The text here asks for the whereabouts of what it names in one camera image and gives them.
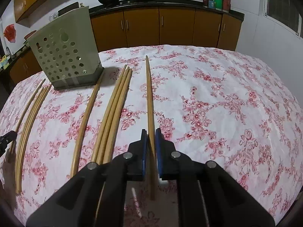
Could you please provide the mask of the window with grille right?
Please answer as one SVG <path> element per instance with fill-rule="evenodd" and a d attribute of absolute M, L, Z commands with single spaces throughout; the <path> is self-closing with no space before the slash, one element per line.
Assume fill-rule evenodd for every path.
<path fill-rule="evenodd" d="M 295 0 L 266 0 L 265 16 L 278 21 L 302 38 L 302 11 Z"/>

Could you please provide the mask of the bamboo chopstick thin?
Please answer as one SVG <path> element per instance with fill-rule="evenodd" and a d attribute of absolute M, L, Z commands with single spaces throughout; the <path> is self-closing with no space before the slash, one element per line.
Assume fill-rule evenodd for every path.
<path fill-rule="evenodd" d="M 38 90 L 41 88 L 42 84 L 44 84 L 45 80 L 46 80 L 46 79 L 43 79 L 43 80 L 40 82 L 40 84 L 37 86 L 37 88 L 35 89 L 34 93 L 32 94 L 31 98 L 28 100 L 28 102 L 27 102 L 27 104 L 26 104 L 26 106 L 25 106 L 25 108 L 24 108 L 24 110 L 23 110 L 23 112 L 22 112 L 22 114 L 21 114 L 21 116 L 20 116 L 20 119 L 19 119 L 19 121 L 18 121 L 18 123 L 17 123 L 16 129 L 15 129 L 15 132 L 16 132 L 16 133 L 19 132 L 20 125 L 22 124 L 22 120 L 23 120 L 23 118 L 24 118 L 24 115 L 25 115 L 26 112 L 28 111 L 28 109 L 29 109 L 29 107 L 30 107 L 32 101 L 34 100 L 36 94 L 38 93 Z M 9 154 L 10 154 L 10 155 L 13 154 L 15 144 L 16 144 L 16 140 L 12 142 L 12 145 L 11 145 L 11 147 L 10 147 L 10 149 L 9 149 Z"/>

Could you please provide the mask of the green perforated utensil holder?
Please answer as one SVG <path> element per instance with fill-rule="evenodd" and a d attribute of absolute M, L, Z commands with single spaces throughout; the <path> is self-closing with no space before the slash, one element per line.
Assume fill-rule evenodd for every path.
<path fill-rule="evenodd" d="M 55 90 L 95 85 L 103 72 L 88 7 L 57 17 L 27 41 Z"/>

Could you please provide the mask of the black countertop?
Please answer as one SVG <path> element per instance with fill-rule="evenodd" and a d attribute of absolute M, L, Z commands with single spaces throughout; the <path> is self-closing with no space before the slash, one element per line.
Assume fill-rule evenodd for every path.
<path fill-rule="evenodd" d="M 186 0 L 123 0 L 89 11 L 98 51 L 181 45 L 234 51 L 244 15 Z"/>

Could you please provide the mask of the bamboo chopstick group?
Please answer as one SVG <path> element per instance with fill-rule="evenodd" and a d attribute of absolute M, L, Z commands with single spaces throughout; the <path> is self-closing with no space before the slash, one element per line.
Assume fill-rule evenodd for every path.
<path fill-rule="evenodd" d="M 47 85 L 47 89 L 45 90 L 42 98 L 39 100 L 37 106 L 35 107 L 35 109 L 32 113 L 31 119 L 30 119 L 30 121 L 27 125 L 26 136 L 25 136 L 25 139 L 24 139 L 23 150 L 22 150 L 22 155 L 21 155 L 21 163 L 20 163 L 20 171 L 19 171 L 19 193 L 18 194 L 20 194 L 21 191 L 22 191 L 22 171 L 23 171 L 24 156 L 25 156 L 25 151 L 26 151 L 26 145 L 27 145 L 27 142 L 28 142 L 28 138 L 29 138 L 33 123 L 35 121 L 35 118 L 38 114 L 38 111 L 40 110 L 40 107 L 41 107 L 43 101 L 45 100 L 51 86 L 52 86 L 52 84 Z"/>
<path fill-rule="evenodd" d="M 27 125 L 31 119 L 32 113 L 35 109 L 35 107 L 37 106 L 39 100 L 42 98 L 45 90 L 47 89 L 47 87 L 42 87 L 41 91 L 38 93 L 37 98 L 35 99 L 29 114 L 27 116 L 26 122 L 24 124 L 23 127 L 23 131 L 22 131 L 22 136 L 20 139 L 20 146 L 19 146 L 19 150 L 18 150 L 18 154 L 17 154 L 17 160 L 16 160 L 16 172 L 15 172 L 15 182 L 16 182 L 16 194 L 19 193 L 19 171 L 20 171 L 20 163 L 21 163 L 21 155 L 22 155 L 22 150 L 23 150 L 23 144 L 24 144 L 24 139 L 26 136 L 26 129 L 27 129 Z"/>

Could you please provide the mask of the single bamboo chopstick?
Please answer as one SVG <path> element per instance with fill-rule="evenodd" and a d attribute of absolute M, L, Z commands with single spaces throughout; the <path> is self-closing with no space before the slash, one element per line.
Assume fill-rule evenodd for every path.
<path fill-rule="evenodd" d="M 81 149 L 82 149 L 82 144 L 83 144 L 83 139 L 84 139 L 84 135 L 85 135 L 85 131 L 86 131 L 86 127 L 87 127 L 87 123 L 88 123 L 88 119 L 90 117 L 92 108 L 94 106 L 94 102 L 97 96 L 97 93 L 100 89 L 100 85 L 101 85 L 101 81 L 104 75 L 103 71 L 97 81 L 97 83 L 94 86 L 93 92 L 89 98 L 88 104 L 86 106 L 86 110 L 85 113 L 83 115 L 82 121 L 81 121 L 81 125 L 80 125 L 80 129 L 77 135 L 77 139 L 76 139 L 76 145 L 74 147 L 74 152 L 73 152 L 73 158 L 72 158 L 72 163 L 71 163 L 71 169 L 70 169 L 70 177 L 74 177 L 74 175 L 76 175 L 76 173 L 78 172 L 79 169 L 79 161 L 80 161 L 80 155 L 81 155 Z"/>

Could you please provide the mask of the brown lower kitchen cabinets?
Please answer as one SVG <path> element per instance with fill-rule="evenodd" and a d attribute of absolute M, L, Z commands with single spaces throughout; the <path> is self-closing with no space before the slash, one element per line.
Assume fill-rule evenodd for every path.
<path fill-rule="evenodd" d="M 183 3 L 77 7 L 33 33 L 9 74 L 18 83 L 44 71 L 56 89 L 94 85 L 103 70 L 99 52 L 156 45 L 235 50 L 243 19 L 237 11 Z"/>

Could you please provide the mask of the red bag hanging on wall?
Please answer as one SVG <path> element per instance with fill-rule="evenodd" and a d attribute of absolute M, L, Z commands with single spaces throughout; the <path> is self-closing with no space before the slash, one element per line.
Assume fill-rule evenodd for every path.
<path fill-rule="evenodd" d="M 14 24 L 10 24 L 4 29 L 4 37 L 7 39 L 8 42 L 15 43 L 16 29 Z"/>

